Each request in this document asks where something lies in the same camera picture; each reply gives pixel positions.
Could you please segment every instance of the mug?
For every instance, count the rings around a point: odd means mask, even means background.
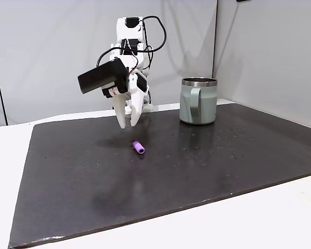
[[[217,84],[211,78],[185,78],[182,80],[180,119],[193,125],[214,122],[217,109]]]

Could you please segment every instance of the black mat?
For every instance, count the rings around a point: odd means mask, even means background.
[[[307,175],[311,129],[238,104],[218,106],[206,126],[180,122],[178,110],[143,114],[125,130],[116,117],[44,123],[32,133],[9,246],[116,228]]]

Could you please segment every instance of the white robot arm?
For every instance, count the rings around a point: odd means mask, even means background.
[[[116,25],[117,44],[115,47],[128,47],[130,49],[144,50],[145,40],[143,35],[143,18],[120,18]],[[125,102],[131,99],[131,126],[135,126],[142,114],[144,98],[148,95],[149,86],[147,85],[146,75],[144,75],[144,54],[113,50],[110,60],[121,59],[124,66],[129,68],[128,91],[120,94],[117,89],[111,88],[112,104],[121,128],[125,128]],[[137,83],[144,81],[144,86]]]
[[[153,49],[147,43],[144,20],[148,18],[158,19],[164,30],[164,42],[157,49]],[[118,19],[117,44],[115,46],[111,44],[111,48],[102,54],[96,68],[78,76],[82,93],[101,87],[104,96],[111,98],[118,122],[123,129],[125,106],[128,102],[131,108],[131,126],[135,126],[142,114],[143,106],[149,104],[151,100],[146,77],[153,52],[162,48],[165,41],[166,31],[158,17]],[[110,61],[99,66],[101,58],[108,52],[111,52]],[[145,54],[151,58],[146,68],[144,68]]]

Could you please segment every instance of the purple cylinder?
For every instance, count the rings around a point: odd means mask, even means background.
[[[133,143],[133,146],[135,148],[135,150],[137,151],[138,154],[144,154],[145,153],[145,149],[144,147],[139,143],[139,141],[135,141]]]

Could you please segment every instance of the black cable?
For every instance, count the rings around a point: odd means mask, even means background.
[[[149,94],[150,100],[149,100],[149,104],[151,104],[151,93],[150,91],[147,92]]]
[[[135,49],[129,49],[129,48],[112,47],[112,48],[108,49],[106,52],[104,52],[104,53],[99,57],[96,66],[99,66],[101,59],[102,59],[106,54],[108,54],[109,52],[111,52],[111,51],[113,51],[113,50],[115,50],[115,49],[121,49],[121,50],[129,51],[129,52],[140,52],[140,53],[151,53],[151,52],[157,52],[158,50],[160,50],[160,49],[165,45],[165,43],[166,43],[166,39],[167,39],[166,29],[165,29],[164,25],[162,24],[161,20],[159,19],[159,17],[157,17],[157,16],[148,16],[148,17],[144,17],[144,18],[143,18],[143,21],[146,20],[146,19],[150,19],[150,18],[155,18],[155,19],[157,19],[158,22],[159,22],[159,24],[160,24],[160,26],[161,26],[161,28],[162,28],[163,31],[164,31],[164,41],[162,42],[162,44],[161,44],[158,48],[153,49],[153,50],[137,50],[137,49],[135,50]]]
[[[145,26],[144,20],[142,20],[142,23],[143,23],[144,36],[145,36],[145,43],[146,43],[146,48],[145,48],[145,49],[147,49],[147,48],[149,47],[149,43],[147,42],[146,26]],[[149,67],[149,69],[150,69],[150,66],[151,66],[151,57],[150,57],[150,53],[147,53],[147,55],[148,55],[148,57],[149,57],[149,65],[148,65],[148,67]]]
[[[126,43],[128,44],[128,46],[130,47],[131,49],[131,46],[130,46],[130,43],[129,43],[129,40],[125,39]],[[134,68],[131,69],[131,71],[129,72],[129,75],[131,74],[131,72],[133,72],[137,67],[138,67],[138,58],[136,57],[136,55],[132,52],[131,53],[133,57],[135,57],[135,59],[137,60],[136,62],[136,65]]]
[[[152,52],[152,53],[151,53],[151,58],[149,58],[149,65],[148,65],[147,67],[144,67],[143,70],[144,70],[144,69],[147,69],[147,68],[150,69],[151,63],[152,63],[152,60],[153,60],[153,54],[154,54],[154,53]]]
[[[132,55],[136,58],[137,62],[136,62],[136,65],[133,69],[131,69],[131,71],[129,72],[129,74],[131,74],[138,66],[138,58],[134,55],[134,53],[132,53]]]

